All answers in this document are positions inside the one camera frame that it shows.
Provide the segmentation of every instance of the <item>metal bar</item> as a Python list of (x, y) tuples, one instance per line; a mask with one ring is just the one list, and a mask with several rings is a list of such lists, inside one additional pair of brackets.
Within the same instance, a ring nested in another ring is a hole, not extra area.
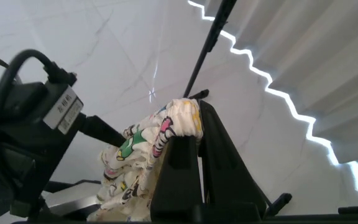
[(206, 54), (212, 51), (212, 48), (215, 46), (215, 43), (218, 41), (219, 34), (221, 33), (223, 26), (225, 25), (236, 1), (237, 0), (222, 0), (221, 5), (219, 6), (219, 10), (216, 13), (215, 20), (212, 23), (208, 36), (205, 40), (204, 47), (201, 50), (196, 66), (187, 84), (185, 94), (183, 95), (184, 98), (187, 98), (189, 96), (191, 88), (193, 87), (194, 82), (196, 81), (196, 78), (198, 76), (198, 73), (200, 72), (201, 66), (203, 65)]

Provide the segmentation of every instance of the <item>white cloth with colorful print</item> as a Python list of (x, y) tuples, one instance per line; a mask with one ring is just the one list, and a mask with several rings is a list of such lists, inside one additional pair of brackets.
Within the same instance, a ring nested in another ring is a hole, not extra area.
[(88, 221), (147, 221), (149, 205), (164, 156), (172, 136), (203, 137), (200, 108), (196, 100), (172, 100), (159, 111), (127, 128), (127, 141), (110, 146), (100, 158), (105, 166), (101, 208)]

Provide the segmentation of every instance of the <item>tile floor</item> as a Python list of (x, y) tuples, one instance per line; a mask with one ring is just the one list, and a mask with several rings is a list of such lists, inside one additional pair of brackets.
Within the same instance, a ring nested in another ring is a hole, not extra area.
[[(0, 57), (42, 51), (78, 74), (74, 89), (83, 112), (122, 130), (182, 96), (210, 25), (185, 0), (0, 0)], [(305, 139), (307, 124), (291, 116), (282, 98), (265, 93), (266, 81), (230, 47), (219, 38), (192, 93), (209, 88), (206, 101), (269, 199), (293, 195), (280, 214), (336, 213), (358, 205), (350, 168), (332, 166), (325, 148)], [(35, 60), (20, 76), (24, 82), (46, 79)], [(52, 179), (100, 179), (96, 158), (103, 147), (78, 134)]]

